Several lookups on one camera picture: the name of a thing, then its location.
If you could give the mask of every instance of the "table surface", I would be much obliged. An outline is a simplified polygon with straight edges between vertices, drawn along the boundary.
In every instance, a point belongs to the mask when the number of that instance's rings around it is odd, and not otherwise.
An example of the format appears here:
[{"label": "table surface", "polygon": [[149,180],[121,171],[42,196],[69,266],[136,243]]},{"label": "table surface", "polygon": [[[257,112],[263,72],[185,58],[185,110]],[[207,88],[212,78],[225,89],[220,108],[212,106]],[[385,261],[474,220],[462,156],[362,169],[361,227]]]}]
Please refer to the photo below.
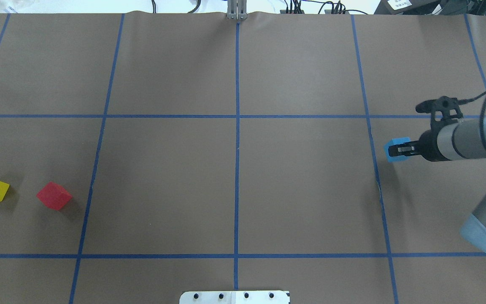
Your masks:
[{"label": "table surface", "polygon": [[382,148],[485,87],[486,17],[0,15],[0,303],[486,303],[486,160]]}]

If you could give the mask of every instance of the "red block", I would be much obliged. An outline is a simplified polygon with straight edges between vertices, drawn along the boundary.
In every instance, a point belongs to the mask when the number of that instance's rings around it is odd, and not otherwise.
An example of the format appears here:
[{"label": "red block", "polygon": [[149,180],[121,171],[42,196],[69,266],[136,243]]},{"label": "red block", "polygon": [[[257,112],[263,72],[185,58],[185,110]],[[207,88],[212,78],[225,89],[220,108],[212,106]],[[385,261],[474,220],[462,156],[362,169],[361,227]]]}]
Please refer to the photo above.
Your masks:
[{"label": "red block", "polygon": [[71,198],[73,198],[73,196],[62,186],[54,182],[49,182],[41,191],[39,191],[39,193],[37,193],[37,198],[46,205],[46,207],[60,210],[71,200]]}]

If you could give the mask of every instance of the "blue block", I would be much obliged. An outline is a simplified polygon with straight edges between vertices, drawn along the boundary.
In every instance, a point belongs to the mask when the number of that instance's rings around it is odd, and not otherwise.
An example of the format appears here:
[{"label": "blue block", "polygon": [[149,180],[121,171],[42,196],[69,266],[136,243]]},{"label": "blue block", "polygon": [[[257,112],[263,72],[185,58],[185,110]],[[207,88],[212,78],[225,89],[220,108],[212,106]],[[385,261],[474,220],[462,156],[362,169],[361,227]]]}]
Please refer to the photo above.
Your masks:
[{"label": "blue block", "polygon": [[393,162],[401,162],[401,161],[405,161],[408,159],[407,156],[404,156],[404,155],[399,155],[399,156],[389,156],[389,147],[391,146],[395,146],[396,144],[405,144],[407,142],[411,142],[410,140],[410,137],[403,137],[403,138],[394,138],[392,139],[390,142],[388,142],[384,147],[383,149],[386,151],[386,157],[387,157],[387,161],[390,162],[390,163],[393,163]]}]

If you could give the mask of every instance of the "metal bracket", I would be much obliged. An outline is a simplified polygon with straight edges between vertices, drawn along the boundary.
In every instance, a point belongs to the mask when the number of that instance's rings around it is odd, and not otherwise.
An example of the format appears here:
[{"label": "metal bracket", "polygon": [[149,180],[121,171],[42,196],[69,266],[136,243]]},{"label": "metal bracket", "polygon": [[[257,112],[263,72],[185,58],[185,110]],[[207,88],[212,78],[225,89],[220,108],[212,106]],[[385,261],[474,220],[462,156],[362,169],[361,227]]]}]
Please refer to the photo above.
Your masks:
[{"label": "metal bracket", "polygon": [[228,19],[247,19],[247,0],[228,0]]},{"label": "metal bracket", "polygon": [[248,290],[219,292],[185,292],[179,304],[290,304],[290,292]]}]

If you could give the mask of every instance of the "white paper label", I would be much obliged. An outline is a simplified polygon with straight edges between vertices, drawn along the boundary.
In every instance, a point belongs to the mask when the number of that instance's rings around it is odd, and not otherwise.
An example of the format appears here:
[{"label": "white paper label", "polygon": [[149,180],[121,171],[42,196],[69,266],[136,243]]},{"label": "white paper label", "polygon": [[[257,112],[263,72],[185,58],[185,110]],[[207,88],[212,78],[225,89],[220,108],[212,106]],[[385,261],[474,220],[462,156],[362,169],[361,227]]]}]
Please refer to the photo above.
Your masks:
[{"label": "white paper label", "polygon": [[387,0],[387,3],[391,5],[394,10],[400,10],[401,8],[407,8],[411,5],[410,0]]}]

